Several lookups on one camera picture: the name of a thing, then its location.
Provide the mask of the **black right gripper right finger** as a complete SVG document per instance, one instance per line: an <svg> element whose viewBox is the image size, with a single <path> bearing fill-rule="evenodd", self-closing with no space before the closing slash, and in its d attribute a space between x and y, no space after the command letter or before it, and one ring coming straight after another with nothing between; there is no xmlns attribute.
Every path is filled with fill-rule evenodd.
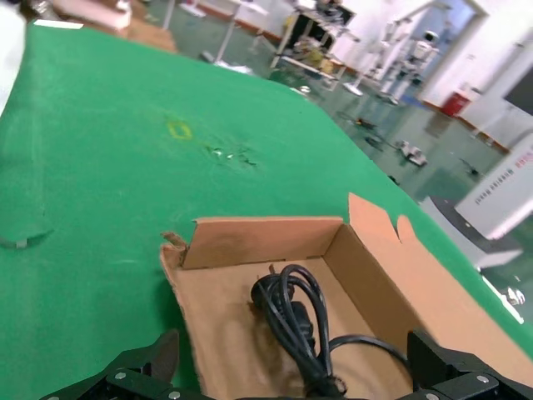
<svg viewBox="0 0 533 400"><path fill-rule="evenodd" d="M408 399L532 399L532 388L498 373L476 355L444 348L427 333L407 335L407 359L416 390Z"/></svg>

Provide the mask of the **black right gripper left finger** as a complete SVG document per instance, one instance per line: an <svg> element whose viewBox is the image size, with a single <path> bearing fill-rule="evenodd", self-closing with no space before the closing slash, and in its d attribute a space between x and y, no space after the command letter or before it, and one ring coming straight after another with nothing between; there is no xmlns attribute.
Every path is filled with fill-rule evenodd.
<svg viewBox="0 0 533 400"><path fill-rule="evenodd" d="M172 384L178 356L179 333L171 329L153 344L120 352L101 372L42 399L199 399L200 393Z"/></svg>

